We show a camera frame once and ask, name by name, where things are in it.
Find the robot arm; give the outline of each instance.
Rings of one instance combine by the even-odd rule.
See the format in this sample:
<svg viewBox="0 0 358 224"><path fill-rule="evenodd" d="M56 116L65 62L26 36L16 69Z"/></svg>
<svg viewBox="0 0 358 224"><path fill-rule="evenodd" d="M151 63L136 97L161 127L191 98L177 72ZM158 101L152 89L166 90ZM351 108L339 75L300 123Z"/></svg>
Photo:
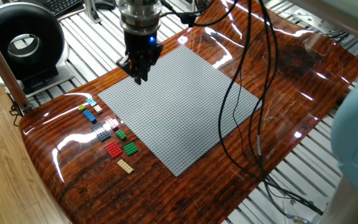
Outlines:
<svg viewBox="0 0 358 224"><path fill-rule="evenodd" d="M124 29L125 57L117 64L140 85L162 51L157 43L162 5L159 0L121 0L120 24Z"/></svg>

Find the keyboard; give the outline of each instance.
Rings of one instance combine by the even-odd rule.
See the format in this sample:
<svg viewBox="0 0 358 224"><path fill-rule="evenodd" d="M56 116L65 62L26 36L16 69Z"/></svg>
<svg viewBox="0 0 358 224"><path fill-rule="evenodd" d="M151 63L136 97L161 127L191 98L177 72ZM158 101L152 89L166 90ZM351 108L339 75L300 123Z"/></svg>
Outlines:
<svg viewBox="0 0 358 224"><path fill-rule="evenodd" d="M40 3L58 18L83 2L84 0L44 0Z"/></svg>

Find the red lego brick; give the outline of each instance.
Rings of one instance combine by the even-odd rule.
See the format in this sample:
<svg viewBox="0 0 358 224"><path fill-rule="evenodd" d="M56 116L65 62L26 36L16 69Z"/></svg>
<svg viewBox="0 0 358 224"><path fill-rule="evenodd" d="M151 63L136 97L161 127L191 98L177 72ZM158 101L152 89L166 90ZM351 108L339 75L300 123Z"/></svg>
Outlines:
<svg viewBox="0 0 358 224"><path fill-rule="evenodd" d="M122 154L122 150L115 142L110 142L105 148L113 159Z"/></svg>

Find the white lego brick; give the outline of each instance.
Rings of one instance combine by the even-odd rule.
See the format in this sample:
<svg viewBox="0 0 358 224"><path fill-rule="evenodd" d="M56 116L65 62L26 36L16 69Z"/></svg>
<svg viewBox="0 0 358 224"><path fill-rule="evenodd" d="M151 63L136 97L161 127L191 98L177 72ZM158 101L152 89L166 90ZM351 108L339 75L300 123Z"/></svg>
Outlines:
<svg viewBox="0 0 358 224"><path fill-rule="evenodd" d="M96 106L94 106L93 108L96 110L96 112L98 112L98 114L103 113L103 110L102 110L102 108L101 108L99 105L96 105Z"/></svg>

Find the blue lego brick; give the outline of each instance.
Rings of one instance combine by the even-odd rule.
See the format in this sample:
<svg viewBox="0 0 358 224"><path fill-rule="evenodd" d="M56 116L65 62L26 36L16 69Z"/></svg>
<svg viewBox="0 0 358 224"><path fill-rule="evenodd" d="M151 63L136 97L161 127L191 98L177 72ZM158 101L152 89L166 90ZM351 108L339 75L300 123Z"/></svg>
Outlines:
<svg viewBox="0 0 358 224"><path fill-rule="evenodd" d="M92 122L92 124L96 123L96 118L91 114L90 111L84 110L83 114L86 116L86 118Z"/></svg>
<svg viewBox="0 0 358 224"><path fill-rule="evenodd" d="M92 99L86 99L86 101L91 105L91 106L94 106L96 105L96 102Z"/></svg>

